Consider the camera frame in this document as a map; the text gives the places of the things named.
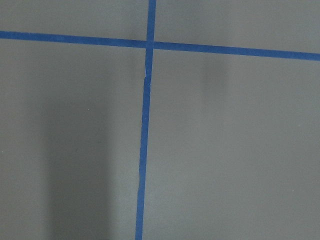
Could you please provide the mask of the brown table mat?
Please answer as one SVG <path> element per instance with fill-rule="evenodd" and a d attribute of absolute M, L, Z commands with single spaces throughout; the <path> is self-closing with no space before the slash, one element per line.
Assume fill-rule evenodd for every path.
<path fill-rule="evenodd" d="M 317 240 L 317 0 L 3 0 L 3 240 Z"/>

